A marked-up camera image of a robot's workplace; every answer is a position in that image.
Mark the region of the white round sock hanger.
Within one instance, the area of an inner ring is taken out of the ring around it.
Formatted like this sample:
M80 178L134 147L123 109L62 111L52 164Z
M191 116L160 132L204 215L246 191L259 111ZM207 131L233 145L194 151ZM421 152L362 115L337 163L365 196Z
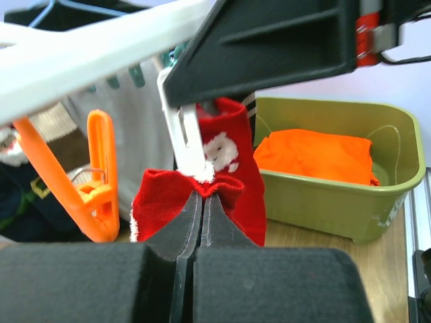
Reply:
M191 39L211 1L174 1L68 32L1 24L1 124Z

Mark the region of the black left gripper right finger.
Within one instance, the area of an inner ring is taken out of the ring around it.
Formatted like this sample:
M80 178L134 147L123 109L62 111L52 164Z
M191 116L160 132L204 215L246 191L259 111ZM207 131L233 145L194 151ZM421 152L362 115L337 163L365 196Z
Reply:
M354 261L334 248L262 248L207 199L193 271L194 322L371 322Z

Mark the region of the white clothes peg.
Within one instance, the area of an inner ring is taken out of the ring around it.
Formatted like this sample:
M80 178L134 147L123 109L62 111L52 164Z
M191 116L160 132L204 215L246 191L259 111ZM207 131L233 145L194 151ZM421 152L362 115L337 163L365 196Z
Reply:
M168 103L164 82L172 68L160 71L157 86L178 170L196 176L205 169L205 155L195 104L175 107Z

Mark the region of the red black santa sock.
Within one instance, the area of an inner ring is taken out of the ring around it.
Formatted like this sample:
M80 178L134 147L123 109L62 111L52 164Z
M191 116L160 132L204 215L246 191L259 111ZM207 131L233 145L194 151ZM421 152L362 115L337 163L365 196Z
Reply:
M246 106L229 98L215 102L220 111L217 116L206 115L198 108L203 151L217 175L231 176L244 184L234 216L244 233L263 246L267 229L265 187L253 157L248 111Z

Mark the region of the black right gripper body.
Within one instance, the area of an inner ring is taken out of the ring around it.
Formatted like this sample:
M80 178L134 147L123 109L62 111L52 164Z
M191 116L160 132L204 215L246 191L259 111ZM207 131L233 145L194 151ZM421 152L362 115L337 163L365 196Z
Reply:
M359 1L356 19L358 67L409 65L430 61L430 56L392 60L384 52L401 44L401 26L430 18L429 1Z

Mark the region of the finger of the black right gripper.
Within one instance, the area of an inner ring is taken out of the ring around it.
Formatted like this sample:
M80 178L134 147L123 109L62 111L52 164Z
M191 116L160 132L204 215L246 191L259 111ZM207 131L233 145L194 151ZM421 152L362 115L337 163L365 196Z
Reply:
M357 1L217 1L166 79L181 106L350 73Z

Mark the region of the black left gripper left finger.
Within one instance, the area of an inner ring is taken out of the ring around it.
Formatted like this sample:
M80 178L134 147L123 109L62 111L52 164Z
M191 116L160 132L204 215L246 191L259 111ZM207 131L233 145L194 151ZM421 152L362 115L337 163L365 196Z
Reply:
M190 322L202 200L144 243L1 249L2 322Z

